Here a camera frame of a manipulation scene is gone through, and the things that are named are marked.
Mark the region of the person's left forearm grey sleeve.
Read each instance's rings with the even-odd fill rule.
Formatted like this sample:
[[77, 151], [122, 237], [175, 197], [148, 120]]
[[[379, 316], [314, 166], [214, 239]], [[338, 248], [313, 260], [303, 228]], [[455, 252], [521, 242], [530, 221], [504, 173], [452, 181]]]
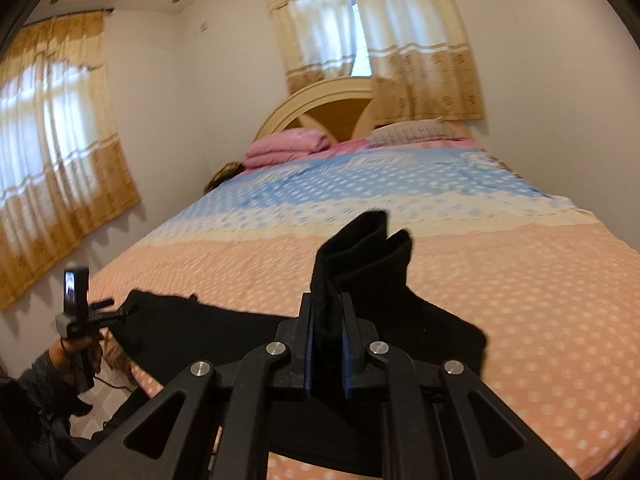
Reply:
[[81, 406], [81, 400], [78, 399], [77, 387], [66, 382], [54, 366], [49, 352], [43, 352], [21, 374], [17, 383], [39, 418], [50, 424], [59, 422], [66, 431], [70, 431], [70, 418]]

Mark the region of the person's left hand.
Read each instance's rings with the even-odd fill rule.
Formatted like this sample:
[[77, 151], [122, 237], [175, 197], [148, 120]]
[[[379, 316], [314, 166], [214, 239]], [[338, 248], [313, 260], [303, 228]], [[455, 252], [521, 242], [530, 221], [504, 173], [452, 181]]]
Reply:
[[60, 338], [52, 344], [48, 350], [48, 356], [64, 382], [70, 385], [76, 384], [74, 362], [76, 356], [80, 356], [81, 353], [85, 353], [89, 357], [93, 373], [99, 373], [103, 358], [102, 340], [103, 335], [100, 332], [94, 332], [80, 339]]

